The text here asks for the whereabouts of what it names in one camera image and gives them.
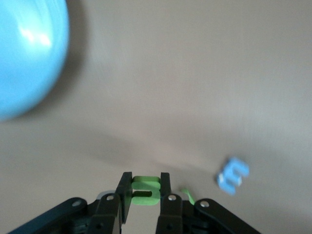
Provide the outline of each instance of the light blue ball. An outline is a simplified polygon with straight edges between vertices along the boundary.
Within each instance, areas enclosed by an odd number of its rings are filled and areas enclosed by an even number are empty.
[[[0,0],[0,120],[25,113],[48,94],[68,43],[65,0]]]

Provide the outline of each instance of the beige floor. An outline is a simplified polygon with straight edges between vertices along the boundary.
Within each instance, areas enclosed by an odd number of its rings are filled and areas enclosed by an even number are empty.
[[[0,124],[0,233],[123,172],[170,172],[263,234],[312,231],[311,0],[68,0],[55,89]],[[214,176],[236,154],[237,194]],[[133,206],[125,234],[154,233]]]

